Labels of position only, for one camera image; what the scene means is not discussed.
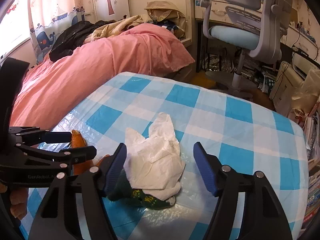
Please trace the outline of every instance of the curtain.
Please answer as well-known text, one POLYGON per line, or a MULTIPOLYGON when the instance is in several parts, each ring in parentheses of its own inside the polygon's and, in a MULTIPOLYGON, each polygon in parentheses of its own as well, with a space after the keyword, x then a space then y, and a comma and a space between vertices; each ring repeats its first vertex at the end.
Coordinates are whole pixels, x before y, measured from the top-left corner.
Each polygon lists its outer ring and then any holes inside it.
POLYGON ((38 62, 50 51, 59 35, 83 20, 82 0, 28 0, 30 37, 38 62))

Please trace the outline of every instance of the pink blanket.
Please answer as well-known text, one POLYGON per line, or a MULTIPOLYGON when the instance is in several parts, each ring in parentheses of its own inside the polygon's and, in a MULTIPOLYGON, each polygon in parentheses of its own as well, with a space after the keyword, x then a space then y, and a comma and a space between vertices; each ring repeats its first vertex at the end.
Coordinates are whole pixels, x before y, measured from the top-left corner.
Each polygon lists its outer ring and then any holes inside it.
POLYGON ((14 105, 10 126, 51 130, 88 95, 120 72, 162 75, 193 63, 168 30, 141 24, 119 36, 76 48, 57 62, 48 55, 31 69, 14 105))

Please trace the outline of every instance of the chair backrest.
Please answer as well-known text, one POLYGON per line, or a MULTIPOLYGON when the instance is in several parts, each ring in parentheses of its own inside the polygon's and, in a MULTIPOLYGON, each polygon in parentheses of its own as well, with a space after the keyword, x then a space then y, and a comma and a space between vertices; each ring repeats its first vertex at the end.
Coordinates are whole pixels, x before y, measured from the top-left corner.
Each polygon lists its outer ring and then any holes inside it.
POLYGON ((280 39, 287 34, 292 0, 226 0, 232 4, 258 10, 263 1, 259 44, 249 56, 267 64, 281 59, 280 39))

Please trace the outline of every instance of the checkered tablecloth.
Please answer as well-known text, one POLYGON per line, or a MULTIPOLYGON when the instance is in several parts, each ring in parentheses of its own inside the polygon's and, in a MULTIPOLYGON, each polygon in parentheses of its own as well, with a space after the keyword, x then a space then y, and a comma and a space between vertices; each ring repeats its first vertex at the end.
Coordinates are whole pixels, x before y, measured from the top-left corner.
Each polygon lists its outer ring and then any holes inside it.
MULTIPOLYGON (((176 205, 163 211, 104 199, 119 239, 202 239, 217 199, 206 190, 193 158, 193 145, 198 141, 207 153, 238 172, 263 171, 284 208, 293 239, 297 238, 308 194, 305 140, 298 125, 273 111, 197 86, 126 72, 88 96, 54 131, 80 130, 88 144, 97 148, 98 161, 124 142, 127 127, 147 137, 148 127, 159 112, 171 116, 186 162, 182 190, 176 205)), ((41 147, 59 150, 64 146, 41 147)), ((25 236, 45 192, 30 189, 28 215, 21 225, 25 236)), ((81 195, 77 195, 77 201, 83 238, 88 240, 81 195)), ((240 193, 230 239, 239 234, 243 208, 244 194, 240 193)))

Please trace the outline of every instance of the beige clothing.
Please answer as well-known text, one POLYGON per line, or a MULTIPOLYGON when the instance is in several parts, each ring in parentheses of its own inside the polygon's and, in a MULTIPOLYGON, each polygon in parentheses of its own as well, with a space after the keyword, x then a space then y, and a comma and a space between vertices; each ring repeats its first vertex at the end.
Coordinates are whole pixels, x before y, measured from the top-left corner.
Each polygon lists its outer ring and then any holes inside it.
POLYGON ((115 23, 103 25, 93 31, 87 38, 84 40, 84 44, 101 39, 108 38, 111 36, 119 35, 122 32, 129 30, 141 23, 146 23, 152 21, 148 14, 136 15, 127 19, 120 20, 115 23))
POLYGON ((145 10, 147 10, 152 19, 155 19, 158 22, 163 20, 170 20, 174 22, 179 28, 174 31, 174 35, 177 38, 181 38, 185 34, 186 17, 172 2, 150 1, 147 3, 145 10))

